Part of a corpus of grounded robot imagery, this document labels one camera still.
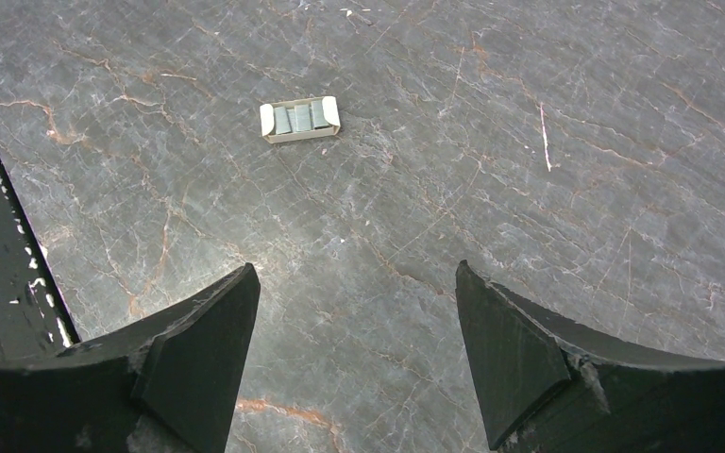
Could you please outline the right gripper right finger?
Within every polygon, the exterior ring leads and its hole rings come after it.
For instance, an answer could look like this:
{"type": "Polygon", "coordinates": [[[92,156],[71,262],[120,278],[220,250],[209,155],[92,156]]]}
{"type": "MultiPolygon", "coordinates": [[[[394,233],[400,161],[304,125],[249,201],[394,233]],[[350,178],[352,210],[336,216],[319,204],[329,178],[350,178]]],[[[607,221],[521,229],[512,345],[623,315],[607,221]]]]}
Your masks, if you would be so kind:
{"type": "Polygon", "coordinates": [[[725,452],[725,361],[622,341],[482,276],[456,303],[493,452],[725,452]]]}

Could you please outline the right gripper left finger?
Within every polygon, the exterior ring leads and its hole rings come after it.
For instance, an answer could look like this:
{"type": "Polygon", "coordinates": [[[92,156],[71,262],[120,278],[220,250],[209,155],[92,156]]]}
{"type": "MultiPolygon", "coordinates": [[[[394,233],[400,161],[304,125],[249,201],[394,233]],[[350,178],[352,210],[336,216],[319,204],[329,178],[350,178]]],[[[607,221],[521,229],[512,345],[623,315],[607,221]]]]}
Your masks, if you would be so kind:
{"type": "Polygon", "coordinates": [[[261,294],[245,264],[57,354],[0,361],[0,452],[221,452],[261,294]]]}

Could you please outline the white staple box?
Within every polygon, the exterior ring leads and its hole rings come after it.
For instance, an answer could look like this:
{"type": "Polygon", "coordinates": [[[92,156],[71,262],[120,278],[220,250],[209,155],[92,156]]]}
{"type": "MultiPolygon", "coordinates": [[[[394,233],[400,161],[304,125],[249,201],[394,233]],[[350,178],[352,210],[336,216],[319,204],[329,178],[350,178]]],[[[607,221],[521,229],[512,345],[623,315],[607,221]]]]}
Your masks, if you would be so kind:
{"type": "Polygon", "coordinates": [[[272,144],[335,136],[341,128],[331,95],[262,104],[259,115],[261,136],[272,144]]]}

